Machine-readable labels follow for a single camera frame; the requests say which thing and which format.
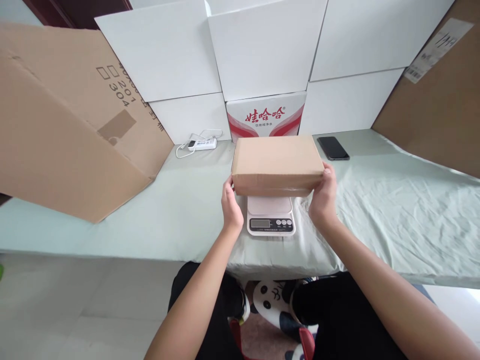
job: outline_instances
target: floor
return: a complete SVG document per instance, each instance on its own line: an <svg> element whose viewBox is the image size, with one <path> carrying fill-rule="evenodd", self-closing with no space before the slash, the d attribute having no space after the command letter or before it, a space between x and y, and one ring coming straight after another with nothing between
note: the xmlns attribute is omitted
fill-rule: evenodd
<svg viewBox="0 0 480 360"><path fill-rule="evenodd" d="M179 262L0 255L0 359L142 359ZM480 290L425 286L480 347Z"/></svg>

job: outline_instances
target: table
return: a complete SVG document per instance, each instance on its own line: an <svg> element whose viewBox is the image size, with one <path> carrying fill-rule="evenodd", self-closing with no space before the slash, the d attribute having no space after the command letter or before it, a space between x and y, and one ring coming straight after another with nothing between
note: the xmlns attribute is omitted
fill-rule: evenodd
<svg viewBox="0 0 480 360"><path fill-rule="evenodd" d="M480 288L480 180L404 153L371 129L329 135L350 155L334 163L344 224L412 283ZM11 199L0 206L0 251L200 262L223 225L235 144L183 159L174 150L151 185L99 224ZM293 198L292 237L252 237L244 227L228 269L257 280L344 271L310 222L309 203Z"/></svg>

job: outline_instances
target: digital kitchen scale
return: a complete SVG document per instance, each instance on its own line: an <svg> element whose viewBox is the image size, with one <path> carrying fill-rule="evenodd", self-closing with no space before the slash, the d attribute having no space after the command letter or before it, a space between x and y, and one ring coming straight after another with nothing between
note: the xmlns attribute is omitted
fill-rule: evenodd
<svg viewBox="0 0 480 360"><path fill-rule="evenodd" d="M249 196L247 229L253 236L287 237L295 234L295 222L289 197Z"/></svg>

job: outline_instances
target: black phone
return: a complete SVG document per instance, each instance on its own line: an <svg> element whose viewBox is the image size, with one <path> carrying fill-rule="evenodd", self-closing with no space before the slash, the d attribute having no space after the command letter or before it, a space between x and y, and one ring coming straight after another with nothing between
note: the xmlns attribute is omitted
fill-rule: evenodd
<svg viewBox="0 0 480 360"><path fill-rule="evenodd" d="M328 160L350 160L342 145L334 136L324 136L316 139Z"/></svg>

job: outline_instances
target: white cable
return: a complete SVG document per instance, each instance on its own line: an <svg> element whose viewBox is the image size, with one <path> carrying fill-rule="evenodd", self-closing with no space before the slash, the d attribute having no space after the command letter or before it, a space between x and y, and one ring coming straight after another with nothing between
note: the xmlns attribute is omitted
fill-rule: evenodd
<svg viewBox="0 0 480 360"><path fill-rule="evenodd" d="M211 132L216 131L216 132L220 132L220 136L215 136L215 135L213 135L213 136L211 136L211 137L202 136L202 134L203 134L204 132L206 132L206 131L211 131ZM185 149L185 146L186 146L187 144L189 144L189 143L193 140L193 139L192 139L192 136L193 136L193 135L195 135L195 136L197 136L197 137L199 137L199 138L202 138L203 140L210 140L210 139L219 139L219 138L221 138L221 137L223 136L223 134L224 134L224 131L223 131L223 130L220 130L220 129L205 129L205 130L203 130L203 131L200 133L200 135L192 132L192 133L190 134L190 138L188 139L188 141L185 142L185 143L183 143L182 145L180 145L179 147L176 148L176 151L175 151L176 158L177 158L177 159L185 158L185 157L187 157L187 156L189 156L189 155L192 155L192 154L195 152L196 147L197 147L197 143L196 143L196 142L195 142L195 145L193 146L193 151L190 151L190 153L188 153L187 155L179 156L179 149L182 149L182 150Z"/></svg>

